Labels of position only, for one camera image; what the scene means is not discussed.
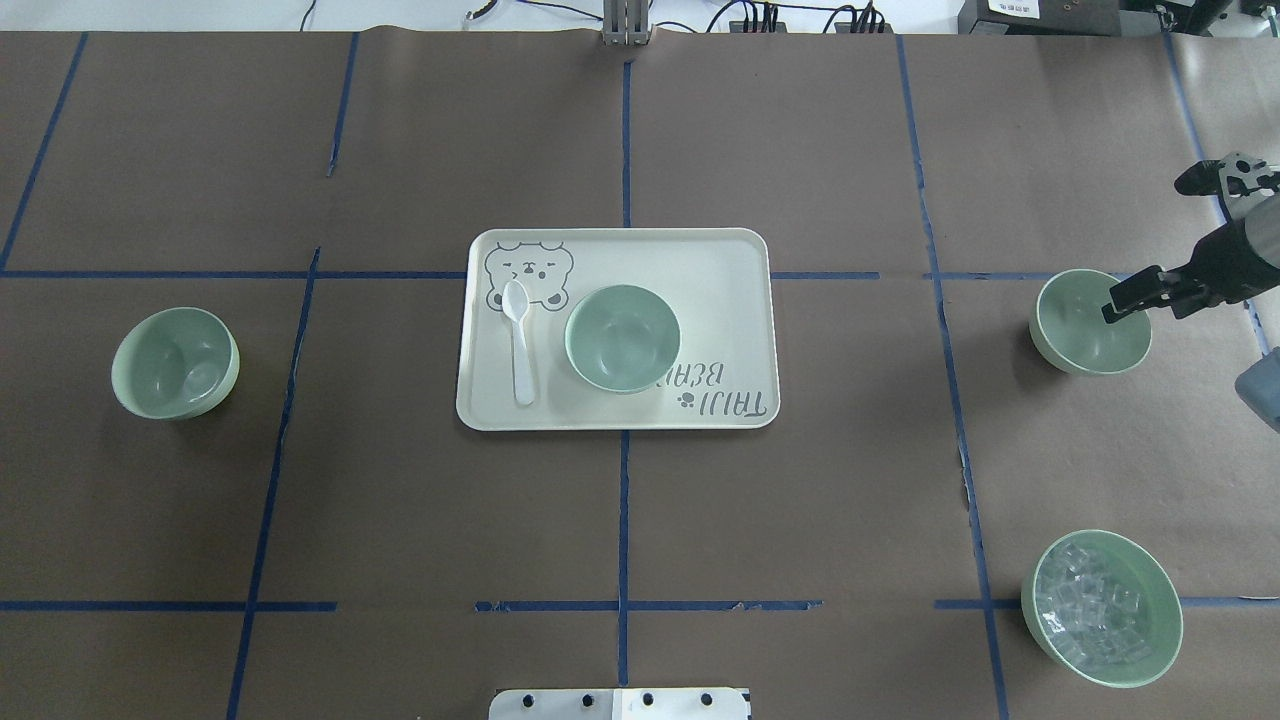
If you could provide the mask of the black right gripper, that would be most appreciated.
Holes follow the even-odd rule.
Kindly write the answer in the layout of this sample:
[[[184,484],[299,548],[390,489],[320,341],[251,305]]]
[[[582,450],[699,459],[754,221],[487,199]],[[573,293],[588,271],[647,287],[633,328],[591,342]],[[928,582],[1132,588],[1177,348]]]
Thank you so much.
[[[1201,238],[1184,265],[1172,270],[1147,266],[1108,288],[1101,314],[1107,324],[1116,324],[1135,313],[1171,307],[1181,320],[1262,292],[1263,259],[1253,250],[1245,225],[1230,222]]]

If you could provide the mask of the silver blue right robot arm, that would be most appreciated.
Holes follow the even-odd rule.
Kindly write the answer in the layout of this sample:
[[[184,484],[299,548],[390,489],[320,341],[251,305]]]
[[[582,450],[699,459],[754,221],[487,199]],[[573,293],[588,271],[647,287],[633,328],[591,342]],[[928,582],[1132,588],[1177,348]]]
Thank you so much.
[[[1147,266],[1114,286],[1101,313],[1108,324],[1153,307],[1184,319],[1220,304],[1243,304],[1277,284],[1279,210],[1271,196],[1201,238],[1184,265]]]

